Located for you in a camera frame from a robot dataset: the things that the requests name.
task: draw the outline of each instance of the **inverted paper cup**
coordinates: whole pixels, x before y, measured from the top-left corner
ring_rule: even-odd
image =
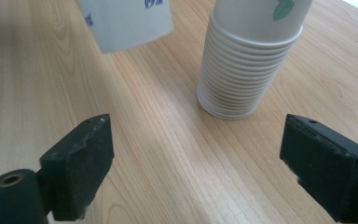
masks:
[[[142,45],[173,30],[168,0],[77,0],[101,52]]]
[[[223,82],[228,88],[244,87],[254,89],[255,87],[269,82],[277,73],[277,71],[275,71],[274,73],[270,73],[262,77],[239,77],[230,74],[228,71],[222,70],[214,64],[210,64],[208,60],[205,60],[205,62],[202,63],[202,67],[203,70],[205,70],[205,73],[208,74],[208,77]]]
[[[225,77],[220,77],[218,75],[209,73],[207,75],[207,79],[213,83],[216,87],[226,90],[226,92],[230,92],[232,94],[249,94],[261,89],[264,89],[267,83],[273,79],[273,77],[269,77],[266,80],[262,80],[258,83],[254,82],[235,82],[234,79],[228,79]]]
[[[213,116],[218,117],[220,119],[244,119],[244,118],[252,115],[258,106],[258,105],[249,106],[241,111],[238,111],[236,114],[231,115],[231,114],[222,112],[219,107],[212,105],[212,104],[210,104],[210,102],[206,101],[204,95],[202,94],[201,91],[199,91],[199,89],[200,88],[198,88],[198,91],[197,91],[197,98],[199,99],[201,106],[208,113],[210,113]]]
[[[210,24],[208,27],[209,35],[217,39],[221,43],[225,44],[231,49],[237,50],[239,52],[251,53],[254,55],[275,55],[282,53],[283,51],[289,50],[292,45],[296,43],[296,39],[293,39],[292,42],[288,42],[287,45],[282,45],[274,48],[266,48],[260,46],[254,46],[252,43],[248,43],[246,39],[233,38],[232,35],[228,34],[224,30],[217,27],[213,24],[213,19],[210,19]]]
[[[205,53],[204,57],[205,57],[205,60],[207,61],[207,63],[210,64],[208,66],[213,66],[214,68],[218,69],[222,73],[232,76],[232,77],[237,77],[239,79],[241,79],[243,77],[244,78],[250,77],[250,78],[258,79],[261,77],[270,76],[275,71],[277,71],[281,66],[281,65],[278,65],[276,68],[269,69],[269,70],[247,71],[247,70],[240,70],[235,67],[231,67],[226,64],[220,63],[215,58],[211,57],[210,54],[208,54],[208,53]]]
[[[251,51],[245,51],[243,49],[235,49],[232,48],[227,44],[227,42],[223,42],[217,38],[215,38],[213,35],[207,34],[208,37],[206,40],[213,45],[214,48],[218,48],[223,50],[224,52],[231,54],[233,57],[236,57],[238,59],[244,60],[244,61],[253,61],[253,62],[265,62],[270,63],[271,61],[280,60],[284,55],[288,54],[291,50],[289,48],[288,50],[281,51],[279,53],[275,54],[260,54],[260,53],[254,53]]]
[[[204,53],[208,53],[209,56],[213,59],[216,59],[218,63],[223,63],[224,65],[240,69],[241,71],[251,71],[251,72],[261,72],[261,71],[270,71],[276,69],[281,62],[273,63],[273,64],[266,64],[266,65],[248,65],[246,63],[241,62],[233,62],[230,59],[224,57],[219,51],[216,51],[212,48],[207,48]]]
[[[214,92],[211,92],[211,89],[203,83],[200,85],[200,91],[205,98],[209,102],[210,105],[217,105],[221,108],[229,108],[229,109],[238,109],[242,110],[250,105],[257,104],[258,99],[261,97],[255,97],[249,101],[243,100],[235,100],[235,99],[227,99],[222,97],[221,95],[216,95]]]
[[[312,0],[216,0],[222,30],[257,46],[286,45],[301,29]]]
[[[217,86],[210,83],[207,79],[202,81],[202,85],[204,87],[204,91],[207,92],[208,95],[218,98],[224,102],[236,103],[238,105],[254,102],[256,99],[261,98],[262,94],[266,90],[266,88],[263,88],[252,93],[237,96],[222,91],[222,89],[217,88]]]

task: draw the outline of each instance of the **wooden table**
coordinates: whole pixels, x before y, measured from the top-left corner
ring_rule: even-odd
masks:
[[[213,4],[172,0],[173,33],[103,55],[75,0],[0,0],[0,174],[109,113],[116,158],[79,223],[334,223],[279,151],[288,113],[358,143],[358,9],[315,0],[260,107],[226,121],[196,98]]]

